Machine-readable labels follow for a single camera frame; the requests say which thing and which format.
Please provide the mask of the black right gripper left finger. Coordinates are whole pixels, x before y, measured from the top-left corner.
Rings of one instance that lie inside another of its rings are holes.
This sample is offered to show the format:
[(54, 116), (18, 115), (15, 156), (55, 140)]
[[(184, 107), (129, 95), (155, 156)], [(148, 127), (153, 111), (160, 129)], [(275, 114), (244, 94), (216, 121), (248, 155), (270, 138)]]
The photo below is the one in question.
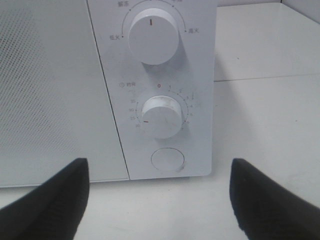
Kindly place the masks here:
[(72, 240), (89, 198), (89, 164), (77, 158), (0, 210), (2, 240)]

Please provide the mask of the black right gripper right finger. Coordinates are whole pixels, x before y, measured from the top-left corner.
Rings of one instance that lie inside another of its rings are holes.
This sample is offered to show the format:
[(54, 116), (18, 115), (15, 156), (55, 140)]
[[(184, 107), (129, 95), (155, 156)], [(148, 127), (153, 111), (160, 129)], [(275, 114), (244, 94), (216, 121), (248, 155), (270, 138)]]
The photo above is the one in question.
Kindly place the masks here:
[(250, 240), (318, 240), (320, 209), (242, 158), (231, 163), (229, 198)]

